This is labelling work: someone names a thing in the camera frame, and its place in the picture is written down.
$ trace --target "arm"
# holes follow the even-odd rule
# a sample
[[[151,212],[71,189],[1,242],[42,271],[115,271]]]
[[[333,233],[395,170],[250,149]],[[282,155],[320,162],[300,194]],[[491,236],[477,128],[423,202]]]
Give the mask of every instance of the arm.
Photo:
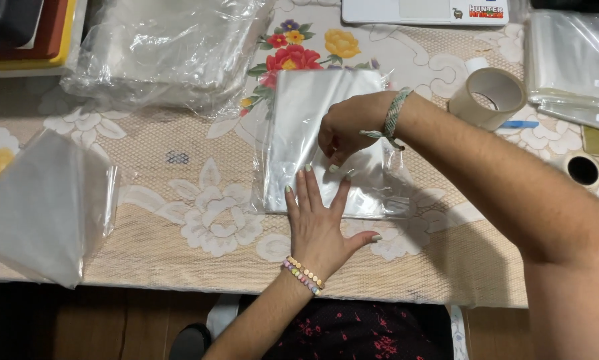
[[[353,97],[331,108],[320,147],[335,166],[375,141],[359,130],[382,131],[395,94]],[[534,155],[415,93],[394,135],[518,246],[538,358],[599,359],[599,200]]]
[[[286,187],[293,258],[326,281],[362,246],[381,240],[374,231],[345,239],[340,231],[350,179],[343,179],[330,208],[325,208],[315,172],[309,165],[296,176],[295,193]],[[215,340],[204,359],[260,359],[290,321],[313,297],[288,269],[263,291],[242,315]]]

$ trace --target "table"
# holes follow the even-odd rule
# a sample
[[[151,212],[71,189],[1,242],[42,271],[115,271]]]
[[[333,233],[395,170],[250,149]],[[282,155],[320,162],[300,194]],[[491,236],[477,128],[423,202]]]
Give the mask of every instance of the table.
[[[476,56],[523,77],[519,24],[343,26],[338,0],[279,0],[268,34],[282,26],[306,63],[392,71],[393,88],[410,86],[439,106],[467,78],[464,61]],[[263,45],[251,75],[267,61],[284,67],[287,48]],[[258,293],[271,282],[289,253],[290,229],[284,216],[247,212],[260,141],[256,125],[268,111],[255,77],[248,80],[240,118],[217,122],[184,109],[117,111],[114,104],[67,95],[57,82],[0,80],[0,149],[15,154],[35,132],[51,127],[137,172],[134,184],[123,187],[116,229],[86,268],[85,284]],[[582,148],[579,126],[530,106],[514,119],[541,125],[497,133],[542,159]],[[428,162],[411,149],[402,156],[410,218],[344,220],[346,234],[372,229],[384,239],[358,251],[329,280],[325,295],[525,307],[517,248]],[[0,264],[0,280],[18,279]]]

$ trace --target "laptop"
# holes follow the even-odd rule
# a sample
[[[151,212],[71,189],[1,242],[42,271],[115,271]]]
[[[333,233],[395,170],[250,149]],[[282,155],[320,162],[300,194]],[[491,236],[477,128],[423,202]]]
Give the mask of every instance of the laptop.
[[[486,25],[508,23],[508,0],[342,0],[353,24]]]

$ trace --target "tape roll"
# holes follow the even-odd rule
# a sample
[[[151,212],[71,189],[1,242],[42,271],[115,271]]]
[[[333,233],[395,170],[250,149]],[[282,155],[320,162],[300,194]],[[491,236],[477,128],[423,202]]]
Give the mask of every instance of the tape roll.
[[[486,96],[495,109],[486,108],[472,93]],[[494,67],[475,70],[449,101],[449,111],[470,124],[493,131],[520,111],[528,100],[526,87],[510,72]]]
[[[562,155],[549,163],[587,189],[599,186],[599,162],[584,151]]]

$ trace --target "braided friendship bracelet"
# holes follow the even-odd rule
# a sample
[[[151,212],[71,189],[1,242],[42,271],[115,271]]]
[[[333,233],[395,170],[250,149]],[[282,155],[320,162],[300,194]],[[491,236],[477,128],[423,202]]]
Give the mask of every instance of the braided friendship bracelet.
[[[292,256],[288,255],[286,257],[286,259],[288,260],[289,263],[291,263],[293,266],[296,266],[297,269],[300,272],[303,272],[304,275],[308,276],[309,279],[311,279],[312,281],[314,281],[319,287],[320,290],[324,290],[324,287],[326,286],[324,283],[322,283],[322,281],[320,279],[318,279],[318,276],[311,273],[311,271],[307,268],[302,269],[302,264],[298,263],[297,260],[293,259]]]
[[[393,132],[395,131],[395,126],[398,123],[398,117],[400,116],[400,111],[402,110],[402,105],[404,105],[404,100],[407,99],[408,94],[411,93],[411,89],[406,87],[402,88],[391,102],[391,107],[389,107],[389,112],[386,115],[386,119],[384,120],[384,132],[380,133],[379,131],[364,131],[360,130],[360,135],[366,135],[369,138],[379,139],[381,137],[385,137],[394,148],[399,149],[400,151],[404,150],[403,146],[395,143],[395,136],[393,136]]]
[[[320,291],[320,288],[317,285],[315,285],[313,282],[311,282],[311,280],[309,279],[308,276],[305,276],[295,266],[293,266],[293,264],[291,264],[288,260],[284,260],[283,265],[285,268],[290,270],[290,273],[293,274],[293,276],[297,277],[297,280],[299,280],[299,282],[306,285],[306,287],[308,287],[309,290],[311,290],[311,292],[315,296],[321,295],[322,291]]]

